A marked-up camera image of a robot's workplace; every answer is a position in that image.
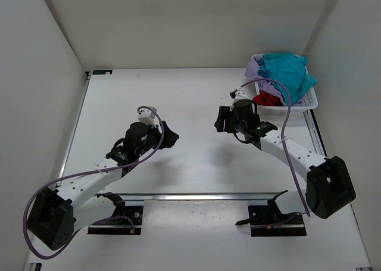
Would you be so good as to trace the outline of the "teal t shirt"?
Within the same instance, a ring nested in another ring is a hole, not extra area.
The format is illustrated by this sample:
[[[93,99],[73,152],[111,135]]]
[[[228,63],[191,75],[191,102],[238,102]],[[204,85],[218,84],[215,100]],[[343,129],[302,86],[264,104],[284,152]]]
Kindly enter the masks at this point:
[[[289,104],[287,93],[289,92],[291,105],[295,105],[317,80],[307,72],[307,58],[297,56],[291,52],[264,54],[257,60],[260,68],[264,68],[270,73],[272,84],[281,91],[286,105]]]

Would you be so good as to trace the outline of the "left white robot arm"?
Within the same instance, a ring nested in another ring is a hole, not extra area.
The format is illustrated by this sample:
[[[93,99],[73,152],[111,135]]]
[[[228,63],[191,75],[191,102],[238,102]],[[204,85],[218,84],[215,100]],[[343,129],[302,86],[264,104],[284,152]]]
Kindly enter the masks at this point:
[[[171,148],[178,139],[166,123],[161,129],[132,123],[89,175],[75,176],[58,188],[46,186],[37,192],[23,219],[23,232],[31,232],[55,251],[85,226],[104,219],[121,222],[125,215],[123,200],[101,190],[130,173],[146,152]]]

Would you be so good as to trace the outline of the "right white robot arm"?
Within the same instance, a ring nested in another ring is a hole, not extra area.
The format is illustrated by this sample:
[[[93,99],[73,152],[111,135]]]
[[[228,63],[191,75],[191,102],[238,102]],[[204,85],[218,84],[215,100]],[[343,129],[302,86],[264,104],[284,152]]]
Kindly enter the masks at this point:
[[[240,100],[231,107],[219,107],[214,126],[219,133],[234,137],[242,134],[241,143],[253,145],[287,164],[292,175],[306,183],[304,191],[298,190],[304,210],[317,217],[327,219],[356,199],[343,159],[316,154],[287,138],[274,124],[260,120],[254,102]]]

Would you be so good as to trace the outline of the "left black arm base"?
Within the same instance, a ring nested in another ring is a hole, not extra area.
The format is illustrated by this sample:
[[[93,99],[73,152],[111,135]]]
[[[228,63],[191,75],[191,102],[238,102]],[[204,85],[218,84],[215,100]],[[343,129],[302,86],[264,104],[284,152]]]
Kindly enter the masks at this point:
[[[120,195],[107,192],[98,198],[108,198],[115,206],[112,215],[88,227],[89,235],[140,235],[143,221],[143,204],[129,203]]]

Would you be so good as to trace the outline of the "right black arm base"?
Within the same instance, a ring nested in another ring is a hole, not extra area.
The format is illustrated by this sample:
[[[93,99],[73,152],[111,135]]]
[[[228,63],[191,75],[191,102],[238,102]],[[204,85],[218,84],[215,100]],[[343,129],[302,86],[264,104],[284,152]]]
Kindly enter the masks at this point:
[[[249,218],[237,221],[235,226],[249,225],[251,237],[306,236],[302,214],[282,213],[276,203],[277,198],[287,191],[268,199],[266,205],[249,205]]]

